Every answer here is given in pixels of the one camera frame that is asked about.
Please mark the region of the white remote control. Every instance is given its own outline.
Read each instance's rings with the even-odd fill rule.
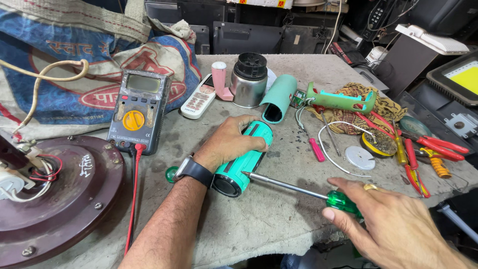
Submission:
[[[183,116],[189,119],[198,119],[216,97],[212,74],[207,75],[196,87],[193,94],[181,106]]]

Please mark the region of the tan cloth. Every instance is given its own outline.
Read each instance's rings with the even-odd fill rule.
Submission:
[[[342,89],[338,90],[336,93],[337,94],[343,93],[344,95],[353,96],[353,97],[357,97],[361,95],[362,100],[364,101],[365,97],[371,90],[377,91],[376,88],[365,87],[360,83],[351,82],[346,84]],[[313,107],[306,107],[305,110],[314,113],[317,119],[322,120],[322,116],[319,113],[317,113],[317,111],[315,111]],[[375,106],[373,107],[373,110],[378,115],[382,116],[388,122],[391,123],[392,119],[395,119],[395,121],[399,121],[407,113],[408,109],[401,108],[400,105],[398,105],[397,103],[395,103],[388,97],[379,96],[379,93],[377,92],[377,99],[375,100]],[[343,121],[343,122],[352,123],[365,130],[373,129],[372,127],[368,126],[364,120],[357,117],[352,111],[326,108],[326,110],[324,111],[324,115],[327,119],[327,122],[329,123],[335,122],[335,121]],[[377,117],[372,116],[371,114],[365,115],[365,116],[370,121],[375,123],[378,127],[381,127],[385,131],[388,131],[389,133],[391,133],[390,128],[386,126],[381,120],[377,119]],[[358,135],[362,133],[359,129],[354,128],[353,126],[345,124],[345,123],[331,124],[330,129],[338,134],[346,133],[348,135]]]

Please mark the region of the green screwdriver handle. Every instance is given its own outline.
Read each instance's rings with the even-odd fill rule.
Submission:
[[[349,199],[344,193],[339,191],[329,191],[329,193],[327,193],[327,196],[327,206],[352,213],[357,218],[363,219],[362,213],[360,213],[359,209],[357,208],[357,205],[352,202],[352,200]]]

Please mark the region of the red probe wire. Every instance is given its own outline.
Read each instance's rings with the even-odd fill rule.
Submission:
[[[136,189],[138,187],[138,168],[140,164],[141,154],[143,153],[143,150],[146,149],[146,145],[136,144],[134,145],[134,148],[137,150],[137,152],[136,152],[136,164],[135,164],[135,172],[134,172],[133,204],[131,205],[130,226],[128,227],[128,236],[126,237],[126,246],[124,248],[124,256],[126,256],[126,253],[130,249],[130,239],[131,239],[131,233],[133,228],[134,208],[136,206]]]

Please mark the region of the wrist watch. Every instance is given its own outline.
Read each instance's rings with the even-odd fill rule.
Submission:
[[[193,157],[189,155],[184,159],[183,163],[179,166],[176,174],[173,177],[173,181],[176,183],[184,176],[190,176],[197,181],[204,184],[207,189],[211,188],[213,174],[208,169],[204,168],[202,165],[196,163],[193,160]]]

